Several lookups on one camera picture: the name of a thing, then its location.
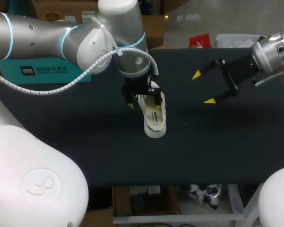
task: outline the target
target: sneaker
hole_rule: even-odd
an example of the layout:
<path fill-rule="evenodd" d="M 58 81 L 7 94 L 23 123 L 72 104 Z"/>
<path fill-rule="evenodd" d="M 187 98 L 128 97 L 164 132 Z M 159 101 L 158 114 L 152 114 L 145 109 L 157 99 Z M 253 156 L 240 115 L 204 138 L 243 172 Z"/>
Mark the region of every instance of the sneaker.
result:
<path fill-rule="evenodd" d="M 151 82 L 151 87 L 159 88 L 155 82 Z M 161 92 L 162 103 L 160 108 L 155 105 L 155 99 L 150 95 L 138 95 L 138 102 L 144 115 L 144 131 L 146 135 L 157 139 L 166 133 L 166 109 L 165 96 Z"/>

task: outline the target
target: shoe sole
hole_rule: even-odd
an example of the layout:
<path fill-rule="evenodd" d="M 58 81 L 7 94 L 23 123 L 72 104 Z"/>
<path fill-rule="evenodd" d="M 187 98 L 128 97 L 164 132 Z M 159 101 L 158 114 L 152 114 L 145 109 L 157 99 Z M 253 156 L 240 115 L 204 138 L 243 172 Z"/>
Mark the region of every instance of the shoe sole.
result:
<path fill-rule="evenodd" d="M 141 107 L 141 102 L 140 102 L 140 99 L 138 98 L 138 103 L 139 103 L 139 106 L 142 110 L 142 107 Z M 145 134 L 150 137 L 150 138 L 153 138 L 153 139 L 159 139 L 161 138 L 162 136 L 165 135 L 166 133 L 166 123 L 164 125 L 164 128 L 161 130 L 161 131 L 153 131 L 151 130 L 148 126 L 147 126 L 147 122 L 145 120 L 145 116 L 144 116 L 144 111 L 142 110 L 142 113 L 143 113 L 143 118 L 144 118 L 144 131 L 145 131 Z"/>

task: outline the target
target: black table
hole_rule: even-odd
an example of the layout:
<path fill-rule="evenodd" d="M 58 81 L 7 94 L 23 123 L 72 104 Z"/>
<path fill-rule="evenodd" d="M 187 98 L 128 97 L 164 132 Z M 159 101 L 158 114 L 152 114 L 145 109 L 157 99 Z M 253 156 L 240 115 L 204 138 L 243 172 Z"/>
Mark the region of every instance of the black table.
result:
<path fill-rule="evenodd" d="M 150 51 L 166 95 L 167 133 L 148 138 L 140 109 L 121 95 L 112 65 L 92 83 L 54 96 L 30 96 L 2 86 L 0 99 L 39 139 L 69 156 L 89 187 L 183 183 L 262 183 L 284 167 L 284 86 L 279 79 L 217 106 L 203 101 L 226 88 L 217 71 L 192 81 L 198 67 L 248 49 Z M 30 85 L 49 90 L 60 85 Z"/>

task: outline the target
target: robotic arm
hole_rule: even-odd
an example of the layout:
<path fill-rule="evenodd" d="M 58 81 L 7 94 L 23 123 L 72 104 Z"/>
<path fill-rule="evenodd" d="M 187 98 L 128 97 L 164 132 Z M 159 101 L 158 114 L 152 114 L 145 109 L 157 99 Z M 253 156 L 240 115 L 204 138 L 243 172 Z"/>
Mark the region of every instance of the robotic arm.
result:
<path fill-rule="evenodd" d="M 101 56 L 113 50 L 109 31 L 119 47 L 147 51 L 139 5 L 136 0 L 99 1 L 97 20 L 81 26 L 70 21 L 48 23 L 39 19 L 0 13 L 0 59 L 55 57 L 86 70 Z M 103 71 L 111 57 L 101 62 L 92 73 Z M 117 58 L 125 77 L 144 75 L 150 61 L 140 54 L 125 52 Z"/>
<path fill-rule="evenodd" d="M 238 93 L 238 84 L 246 79 L 252 79 L 257 87 L 281 75 L 282 72 L 277 72 L 281 70 L 283 65 L 284 33 L 277 33 L 270 38 L 255 43 L 250 53 L 237 60 L 226 62 L 221 58 L 215 59 L 198 70 L 193 79 L 197 79 L 216 67 L 220 68 L 229 90 L 205 101 L 205 103 L 216 104 L 230 96 L 235 96 Z"/>
<path fill-rule="evenodd" d="M 56 57 L 86 70 L 113 46 L 135 48 L 116 57 L 122 92 L 128 103 L 133 93 L 156 97 L 149 91 L 151 61 L 137 0 L 99 0 L 98 8 L 81 26 L 0 13 L 0 59 Z M 92 73 L 110 61 L 97 61 Z M 78 227 L 87 204 L 80 168 L 26 131 L 0 101 L 0 227 Z"/>
<path fill-rule="evenodd" d="M 256 43 L 253 53 L 258 67 L 266 74 L 279 70 L 284 65 L 284 34 L 277 33 L 262 43 Z M 274 173 L 264 183 L 259 194 L 258 211 L 263 227 L 284 227 L 284 169 Z"/>

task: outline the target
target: floor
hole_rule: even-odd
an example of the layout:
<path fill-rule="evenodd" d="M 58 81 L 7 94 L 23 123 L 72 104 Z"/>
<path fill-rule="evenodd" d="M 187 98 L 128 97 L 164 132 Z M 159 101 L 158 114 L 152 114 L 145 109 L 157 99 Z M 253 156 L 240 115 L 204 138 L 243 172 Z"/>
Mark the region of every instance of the floor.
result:
<path fill-rule="evenodd" d="M 214 47 L 218 34 L 273 35 L 282 32 L 283 27 L 284 0 L 190 0 L 169 13 L 164 45 L 187 48 L 190 37 L 209 34 Z M 182 214 L 212 212 L 189 202 L 181 202 L 180 208 Z M 217 212 L 228 211 L 229 205 L 222 202 Z M 231 222 L 192 224 L 196 227 L 234 226 Z"/>

